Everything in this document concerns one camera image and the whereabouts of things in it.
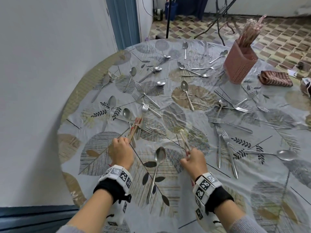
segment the folded fabric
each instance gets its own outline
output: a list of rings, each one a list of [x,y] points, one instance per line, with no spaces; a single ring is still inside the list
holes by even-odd
[[[291,81],[288,73],[275,72],[275,71],[261,71],[258,75],[259,81],[264,85],[273,85],[281,87],[291,87],[293,82]]]

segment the pink plastic basket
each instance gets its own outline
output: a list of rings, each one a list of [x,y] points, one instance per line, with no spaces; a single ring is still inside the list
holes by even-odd
[[[241,84],[257,60],[258,57],[251,47],[239,48],[235,40],[224,63],[229,81]]]

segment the human hand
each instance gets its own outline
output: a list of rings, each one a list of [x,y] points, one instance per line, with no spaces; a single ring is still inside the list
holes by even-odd
[[[181,165],[187,170],[192,180],[204,173],[207,173],[207,165],[202,151],[193,148],[190,152],[190,158],[180,160]]]
[[[111,145],[108,147],[108,153],[112,159],[111,166],[116,164],[129,171],[134,163],[133,150],[127,138],[114,138]]]

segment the round table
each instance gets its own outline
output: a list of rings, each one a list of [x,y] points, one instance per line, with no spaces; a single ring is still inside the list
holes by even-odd
[[[136,141],[135,161],[130,170],[132,202],[127,207],[123,225],[105,226],[104,232],[205,232],[196,221],[197,205],[190,177],[179,162],[185,154],[180,129],[186,131],[191,147],[203,151],[209,171],[223,183],[239,207],[267,232],[310,232],[311,156],[307,145],[311,138],[310,100],[297,85],[291,88],[262,85],[257,75],[261,70],[274,68],[261,60],[255,64],[242,85],[249,91],[257,90],[256,99],[270,112],[245,114],[222,109],[219,114],[225,122],[253,130],[250,134],[222,125],[235,149],[234,160],[239,173],[239,179],[235,179],[223,142],[222,167],[217,168],[218,137],[208,117],[215,117],[218,110],[219,96],[214,93],[215,89],[236,102],[246,98],[247,94],[241,85],[228,81],[223,67],[215,71],[198,71],[214,72],[208,78],[181,76],[191,73],[180,70],[177,61],[189,69],[206,67],[221,51],[229,50],[226,46],[187,40],[189,47],[184,60],[183,41],[153,40],[121,50],[96,65],[78,83],[64,108],[58,130],[59,158],[74,203],[81,206],[91,197],[99,176],[111,163],[107,152],[103,151],[113,138],[128,128],[128,123],[116,119],[122,116],[122,110],[130,109],[133,118],[142,116],[142,105],[132,97],[133,93],[141,95],[135,84],[160,64],[163,70],[151,73],[142,85],[147,95],[161,107],[155,110],[162,118],[150,112],[145,115],[144,123],[156,129],[152,134],[142,131],[141,138]],[[163,60],[163,55],[170,55],[170,60]],[[213,65],[222,65],[224,60],[220,58]],[[133,66],[137,74],[124,93]],[[91,103],[108,70],[117,78],[104,86]],[[180,89],[183,80],[189,84],[188,94],[194,111],[190,110],[185,92]],[[157,81],[166,84],[157,87]],[[117,99],[114,108],[107,104],[112,95]],[[255,103],[248,100],[242,107],[255,108]],[[151,202],[146,204],[156,166],[154,153],[160,146],[166,150],[166,159],[159,167]],[[299,159],[282,161],[275,156],[247,154],[244,149],[270,153],[292,149],[298,153]]]

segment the black wrist strap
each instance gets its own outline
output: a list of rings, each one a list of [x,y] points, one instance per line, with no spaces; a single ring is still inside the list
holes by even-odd
[[[210,195],[207,203],[205,204],[205,212],[214,212],[215,208],[217,208],[226,200],[232,200],[234,202],[231,194],[229,194],[222,186],[216,188]]]
[[[129,203],[131,202],[132,196],[130,194],[125,195],[125,191],[116,180],[107,178],[103,181],[100,181],[95,187],[93,193],[99,189],[108,191],[114,199],[113,203],[115,203],[117,200],[119,200],[119,203],[121,203],[121,200],[126,200]]]

